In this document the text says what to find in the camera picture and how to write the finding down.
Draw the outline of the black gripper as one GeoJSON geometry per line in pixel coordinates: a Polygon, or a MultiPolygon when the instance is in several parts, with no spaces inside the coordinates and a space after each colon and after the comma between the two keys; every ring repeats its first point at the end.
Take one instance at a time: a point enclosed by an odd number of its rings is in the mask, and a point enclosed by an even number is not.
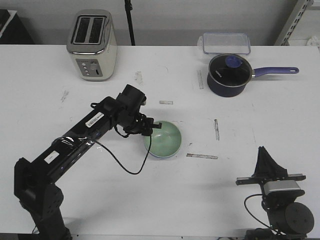
{"type": "Polygon", "coordinates": [[[153,129],[161,129],[161,123],[155,123],[154,118],[147,117],[146,115],[139,113],[131,125],[123,127],[126,134],[136,135],[141,134],[142,136],[151,136],[153,129]]]}
{"type": "Polygon", "coordinates": [[[236,185],[237,186],[258,185],[258,190],[259,190],[258,194],[261,194],[262,196],[267,196],[262,193],[262,187],[267,182],[294,180],[298,184],[298,182],[304,181],[305,179],[306,179],[306,176],[302,173],[288,175],[287,169],[278,165],[275,162],[275,160],[271,157],[271,155],[268,153],[266,148],[264,146],[260,146],[258,148],[257,162],[255,165],[253,175],[249,177],[237,177],[236,185]]]}

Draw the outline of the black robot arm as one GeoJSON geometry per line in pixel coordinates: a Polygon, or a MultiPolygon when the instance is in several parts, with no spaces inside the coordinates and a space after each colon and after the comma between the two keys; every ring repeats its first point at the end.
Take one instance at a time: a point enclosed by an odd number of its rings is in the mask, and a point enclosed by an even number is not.
{"type": "Polygon", "coordinates": [[[162,125],[140,113],[146,96],[126,85],[117,98],[110,96],[92,103],[92,111],[35,160],[20,158],[14,166],[14,195],[27,210],[38,230],[37,234],[19,234],[20,240],[70,240],[60,211],[64,196],[56,181],[65,174],[109,130],[121,126],[125,134],[150,137],[162,125]]]}
{"type": "Polygon", "coordinates": [[[248,229],[246,240],[305,240],[312,231],[315,219],[311,210],[296,199],[305,194],[298,181],[306,176],[302,173],[288,174],[278,165],[264,146],[258,148],[255,170],[250,177],[238,177],[236,185],[258,184],[261,189],[261,206],[269,224],[253,217],[265,228],[248,229]]]}

